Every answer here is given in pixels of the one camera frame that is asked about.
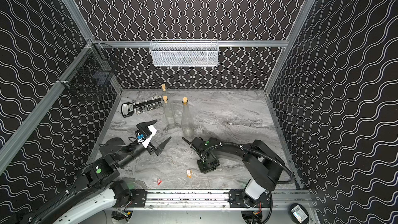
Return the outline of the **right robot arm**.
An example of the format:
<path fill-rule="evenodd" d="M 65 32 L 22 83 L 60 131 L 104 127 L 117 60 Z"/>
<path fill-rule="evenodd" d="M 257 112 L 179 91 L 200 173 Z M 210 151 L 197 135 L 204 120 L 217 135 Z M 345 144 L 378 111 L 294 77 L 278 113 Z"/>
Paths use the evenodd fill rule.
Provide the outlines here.
<path fill-rule="evenodd" d="M 278 184 L 296 183 L 294 173 L 288 169 L 283 159 L 260 140 L 250 144 L 237 144 L 217 138 L 182 140 L 199 155 L 197 165 L 203 174 L 220 166 L 219 156 L 240 160 L 252 177 L 244 190 L 245 196 L 252 200 L 259 200 L 263 193 L 275 190 Z"/>

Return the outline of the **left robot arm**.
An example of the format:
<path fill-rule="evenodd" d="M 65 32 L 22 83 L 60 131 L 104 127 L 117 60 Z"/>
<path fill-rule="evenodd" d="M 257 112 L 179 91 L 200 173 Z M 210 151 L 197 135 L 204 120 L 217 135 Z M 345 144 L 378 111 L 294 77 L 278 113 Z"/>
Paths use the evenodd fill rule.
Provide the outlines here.
<path fill-rule="evenodd" d="M 133 196 L 120 170 L 145 152 L 159 156 L 171 138 L 158 147 L 151 144 L 156 120 L 137 124 L 135 136 L 126 143 L 112 138 L 100 144 L 101 157 L 85 166 L 71 186 L 43 206 L 18 217 L 19 224 L 78 224 L 112 207 L 126 207 L 139 199 Z"/>

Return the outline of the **clear bottle with orange label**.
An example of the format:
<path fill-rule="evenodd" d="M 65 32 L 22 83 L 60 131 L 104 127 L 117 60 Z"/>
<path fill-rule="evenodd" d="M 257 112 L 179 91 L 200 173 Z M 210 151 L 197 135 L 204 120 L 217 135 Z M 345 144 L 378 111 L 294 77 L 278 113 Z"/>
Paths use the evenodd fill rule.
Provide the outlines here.
<path fill-rule="evenodd" d="M 164 110 L 167 126 L 170 129 L 174 128 L 176 126 L 174 110 L 173 110 L 172 103 L 170 102 L 168 96 L 166 96 L 166 95 L 163 96 L 163 110 Z"/>

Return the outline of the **short clear corked bottle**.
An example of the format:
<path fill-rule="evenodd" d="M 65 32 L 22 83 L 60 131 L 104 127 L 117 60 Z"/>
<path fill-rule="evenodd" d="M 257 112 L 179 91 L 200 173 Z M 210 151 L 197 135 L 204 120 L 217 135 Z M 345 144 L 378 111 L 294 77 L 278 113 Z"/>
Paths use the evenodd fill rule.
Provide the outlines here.
<path fill-rule="evenodd" d="M 169 93 L 167 91 L 166 84 L 162 84 L 161 89 L 162 89 L 161 92 L 162 100 L 167 101 L 169 99 Z"/>

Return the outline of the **tall clear corked bottle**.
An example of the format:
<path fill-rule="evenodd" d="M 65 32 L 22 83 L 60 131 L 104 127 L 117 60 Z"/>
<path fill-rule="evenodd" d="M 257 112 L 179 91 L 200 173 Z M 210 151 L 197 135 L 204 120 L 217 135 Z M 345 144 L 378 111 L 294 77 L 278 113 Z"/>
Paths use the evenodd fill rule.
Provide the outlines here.
<path fill-rule="evenodd" d="M 186 137 L 187 139 L 192 139 L 194 137 L 195 126 L 192 115 L 189 110 L 189 102 L 187 97 L 184 97 L 182 99 L 182 106 L 183 106 L 182 119 L 181 119 L 182 131 L 184 137 Z"/>

